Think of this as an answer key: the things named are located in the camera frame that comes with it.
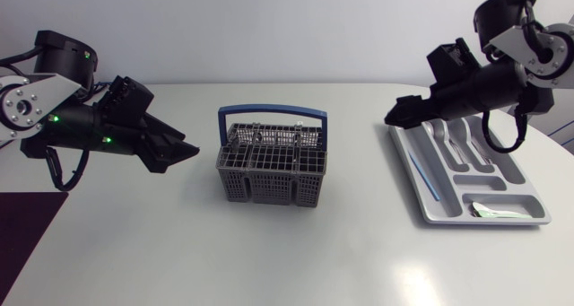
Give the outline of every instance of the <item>blue handle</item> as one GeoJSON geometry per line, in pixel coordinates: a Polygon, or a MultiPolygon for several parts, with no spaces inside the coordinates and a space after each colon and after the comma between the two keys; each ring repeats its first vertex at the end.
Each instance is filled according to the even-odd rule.
{"type": "Polygon", "coordinates": [[[242,104],[220,107],[217,116],[219,118],[219,137],[222,140],[222,146],[227,144],[227,121],[225,120],[225,116],[228,114],[253,112],[285,113],[320,119],[321,128],[323,129],[323,146],[321,149],[326,151],[326,112],[318,109],[278,104],[242,104]]]}

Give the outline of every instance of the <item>white tabletop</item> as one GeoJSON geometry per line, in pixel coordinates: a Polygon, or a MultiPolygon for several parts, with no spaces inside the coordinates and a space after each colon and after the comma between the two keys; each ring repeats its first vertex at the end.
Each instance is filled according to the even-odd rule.
{"type": "MultiPolygon", "coordinates": [[[[149,112],[201,146],[151,174],[136,156],[92,153],[5,305],[574,304],[574,157],[529,128],[513,153],[552,215],[540,227],[430,225],[383,117],[397,84],[152,85],[149,112]],[[215,169],[217,109],[322,109],[318,207],[230,203],[215,169]]],[[[238,115],[292,125],[301,118],[238,115]]],[[[312,120],[303,119],[307,124],[312,120]]],[[[513,118],[491,128],[511,144],[513,118]]],[[[69,176],[80,153],[61,150],[69,176]]],[[[0,151],[2,191],[54,190],[44,161],[0,151]]]]}

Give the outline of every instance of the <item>gray cutlery tray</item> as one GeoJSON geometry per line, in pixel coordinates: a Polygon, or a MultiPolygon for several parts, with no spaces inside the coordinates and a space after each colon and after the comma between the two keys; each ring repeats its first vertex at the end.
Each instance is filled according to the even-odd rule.
{"type": "MultiPolygon", "coordinates": [[[[429,223],[539,225],[552,218],[532,183],[510,154],[496,153],[483,136],[482,120],[471,116],[451,121],[435,119],[420,127],[389,127],[429,223]],[[412,155],[440,200],[417,170],[412,155]],[[532,218],[482,218],[472,203],[495,210],[529,214],[532,218]]],[[[491,131],[492,141],[500,141],[491,131]]]]}

